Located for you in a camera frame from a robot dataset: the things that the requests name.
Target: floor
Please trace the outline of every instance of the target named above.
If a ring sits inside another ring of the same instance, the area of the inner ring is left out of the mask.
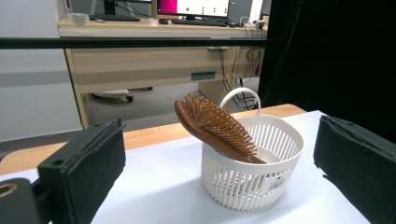
[[[255,92],[258,90],[258,85],[258,77],[244,79],[244,87]],[[175,100],[184,100],[184,96],[189,92],[202,95],[198,92],[196,83],[154,87],[152,90],[143,88],[129,90],[129,92],[134,96],[131,103],[123,98],[103,98],[91,95],[91,123],[121,118],[122,122],[126,123],[125,132],[177,123],[178,119],[174,109]],[[244,110],[246,109],[239,108],[233,101],[229,106],[230,113]],[[51,134],[0,143],[0,160],[15,150],[69,141],[79,132]]]

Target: white wall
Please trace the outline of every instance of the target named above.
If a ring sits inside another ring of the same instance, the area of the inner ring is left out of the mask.
[[[1,37],[59,38],[64,0],[0,0]],[[0,49],[0,142],[81,130],[62,49]]]

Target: keyboard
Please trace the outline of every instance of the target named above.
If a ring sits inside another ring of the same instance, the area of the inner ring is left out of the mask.
[[[227,24],[221,21],[198,21],[198,20],[180,20],[180,19],[172,19],[171,22],[173,24],[181,24],[181,25],[203,25],[203,26],[222,26],[226,27]]]
[[[90,21],[104,20],[104,21],[140,21],[136,17],[127,17],[124,15],[90,15]]]

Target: basket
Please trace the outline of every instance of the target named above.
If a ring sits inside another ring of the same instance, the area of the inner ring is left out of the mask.
[[[241,92],[253,94],[259,109],[255,117],[238,121],[252,136],[257,157],[268,163],[235,161],[203,143],[201,179],[205,190],[218,203],[236,210],[252,210],[273,203],[283,193],[303,152],[304,140],[283,119],[262,116],[260,98],[250,89],[231,91],[220,107]]]

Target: hairbrush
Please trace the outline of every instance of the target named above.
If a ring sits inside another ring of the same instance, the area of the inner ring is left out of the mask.
[[[175,101],[180,123],[192,135],[233,160],[265,163],[255,157],[257,148],[248,131],[218,105],[189,93],[186,102]]]

